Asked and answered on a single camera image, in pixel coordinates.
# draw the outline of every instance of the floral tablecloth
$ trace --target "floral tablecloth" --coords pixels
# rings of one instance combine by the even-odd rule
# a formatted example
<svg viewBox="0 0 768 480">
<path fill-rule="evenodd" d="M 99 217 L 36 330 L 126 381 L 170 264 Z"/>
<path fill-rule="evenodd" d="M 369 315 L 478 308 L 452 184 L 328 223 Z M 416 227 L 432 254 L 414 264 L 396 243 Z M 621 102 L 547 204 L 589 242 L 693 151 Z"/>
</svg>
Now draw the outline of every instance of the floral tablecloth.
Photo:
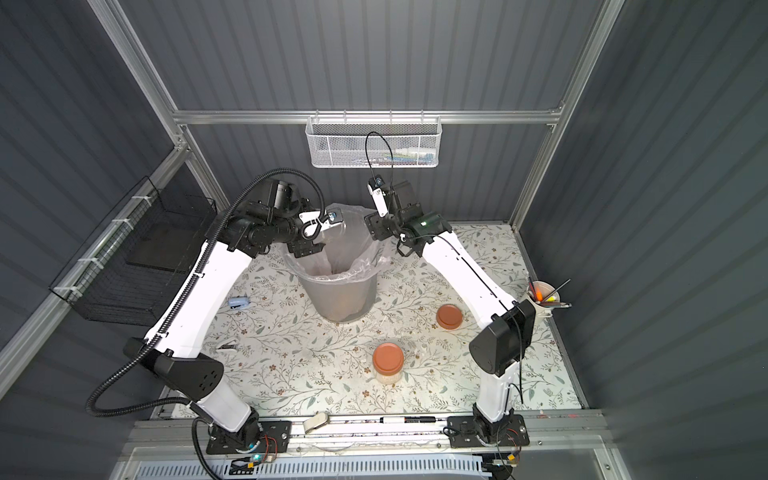
<svg viewBox="0 0 768 480">
<path fill-rule="evenodd" d="M 527 272 L 506 225 L 458 225 L 466 250 L 515 298 Z M 379 274 L 371 311 L 351 323 L 332 323 L 314 309 L 278 249 L 256 258 L 229 297 L 248 296 L 245 310 L 222 308 L 203 351 L 219 359 L 235 390 L 261 415 L 466 412 L 472 409 L 480 371 L 468 343 L 478 333 L 472 314 L 437 271 L 416 256 L 394 256 Z M 465 321 L 456 330 L 438 326 L 435 312 L 453 303 Z M 230 340 L 237 348 L 217 347 Z M 393 386 L 375 380 L 371 356 L 394 342 L 406 356 L 404 376 Z M 547 320 L 537 320 L 523 362 L 523 400 L 515 409 L 579 409 L 573 385 Z M 183 406 L 174 418 L 193 416 Z"/>
</svg>

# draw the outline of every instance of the wire mesh basket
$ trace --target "wire mesh basket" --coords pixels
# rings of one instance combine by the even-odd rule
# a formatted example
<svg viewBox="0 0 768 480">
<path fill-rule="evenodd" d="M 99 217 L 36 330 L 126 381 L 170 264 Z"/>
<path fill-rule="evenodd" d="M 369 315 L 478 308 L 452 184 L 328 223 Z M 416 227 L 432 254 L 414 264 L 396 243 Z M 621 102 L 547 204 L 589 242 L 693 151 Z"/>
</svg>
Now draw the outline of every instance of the wire mesh basket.
<svg viewBox="0 0 768 480">
<path fill-rule="evenodd" d="M 310 117 L 306 140 L 312 165 L 320 168 L 368 168 L 366 135 L 380 133 L 392 148 L 392 156 L 378 135 L 368 139 L 368 157 L 373 167 L 437 167 L 442 124 L 440 119 L 400 123 L 354 123 L 324 121 Z"/>
<path fill-rule="evenodd" d="M 92 255 L 73 258 L 77 274 L 62 270 L 49 287 L 85 319 L 154 325 L 194 268 L 216 217 L 205 197 L 166 198 L 153 188 L 137 198 Z"/>
</svg>

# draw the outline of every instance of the orange lid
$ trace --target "orange lid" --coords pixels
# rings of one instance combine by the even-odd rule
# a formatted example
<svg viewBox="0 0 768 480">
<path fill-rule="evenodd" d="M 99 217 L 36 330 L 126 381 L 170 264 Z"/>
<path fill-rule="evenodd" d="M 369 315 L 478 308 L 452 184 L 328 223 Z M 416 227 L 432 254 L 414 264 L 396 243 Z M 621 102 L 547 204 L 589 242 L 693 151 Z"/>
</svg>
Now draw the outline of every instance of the orange lid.
<svg viewBox="0 0 768 480">
<path fill-rule="evenodd" d="M 406 358 L 394 343 L 382 343 L 373 351 L 373 368 L 382 375 L 395 375 Z"/>
<path fill-rule="evenodd" d="M 457 329 L 463 319 L 462 311 L 456 305 L 446 303 L 437 309 L 437 323 L 446 330 Z"/>
</svg>

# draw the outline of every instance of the glass jar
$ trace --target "glass jar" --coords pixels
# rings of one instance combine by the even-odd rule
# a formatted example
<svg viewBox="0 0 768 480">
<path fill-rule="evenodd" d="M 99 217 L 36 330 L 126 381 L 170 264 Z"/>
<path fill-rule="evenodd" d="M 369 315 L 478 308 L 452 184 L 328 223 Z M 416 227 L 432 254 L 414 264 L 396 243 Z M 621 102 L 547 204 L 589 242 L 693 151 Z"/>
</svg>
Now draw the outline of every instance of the glass jar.
<svg viewBox="0 0 768 480">
<path fill-rule="evenodd" d="M 373 368 L 376 380 L 383 385 L 392 385 L 402 378 L 402 364 L 406 358 L 402 349 L 394 343 L 382 343 L 373 351 Z"/>
</svg>

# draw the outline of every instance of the white wire basket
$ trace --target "white wire basket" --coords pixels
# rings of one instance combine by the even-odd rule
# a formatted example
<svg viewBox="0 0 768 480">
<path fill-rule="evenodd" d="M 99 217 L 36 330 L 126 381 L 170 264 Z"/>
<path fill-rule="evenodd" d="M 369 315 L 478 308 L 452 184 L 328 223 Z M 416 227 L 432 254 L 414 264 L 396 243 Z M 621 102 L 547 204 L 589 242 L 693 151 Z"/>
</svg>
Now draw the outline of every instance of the white wire basket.
<svg viewBox="0 0 768 480">
<path fill-rule="evenodd" d="M 312 165 L 319 168 L 368 168 L 366 135 L 378 132 L 392 148 L 392 156 L 379 135 L 368 139 L 368 157 L 373 167 L 437 167 L 442 124 L 440 118 L 411 123 L 397 120 L 380 123 L 349 123 L 309 117 L 306 141 Z"/>
</svg>

